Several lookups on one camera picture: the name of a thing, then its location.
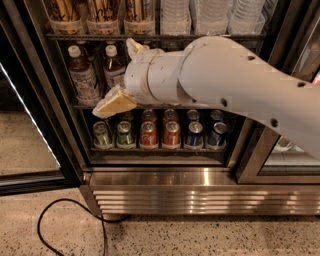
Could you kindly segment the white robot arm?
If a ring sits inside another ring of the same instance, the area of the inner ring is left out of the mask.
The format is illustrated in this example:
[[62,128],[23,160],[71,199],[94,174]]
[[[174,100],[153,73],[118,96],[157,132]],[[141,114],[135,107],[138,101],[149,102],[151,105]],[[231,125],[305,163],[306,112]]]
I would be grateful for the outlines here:
[[148,49],[127,66],[93,114],[100,118],[139,104],[225,110],[255,120],[320,158],[320,87],[275,69],[231,39],[205,36],[184,50]]

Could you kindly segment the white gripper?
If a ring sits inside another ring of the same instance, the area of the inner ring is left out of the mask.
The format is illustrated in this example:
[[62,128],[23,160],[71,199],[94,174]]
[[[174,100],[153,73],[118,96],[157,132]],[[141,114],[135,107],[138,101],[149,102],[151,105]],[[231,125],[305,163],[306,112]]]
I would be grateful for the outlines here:
[[120,85],[110,89],[92,114],[101,119],[108,118],[135,109],[137,102],[180,104],[184,98],[178,81],[182,52],[150,49],[148,45],[142,45],[133,38],[126,40],[126,46],[132,59],[124,77],[127,90]]

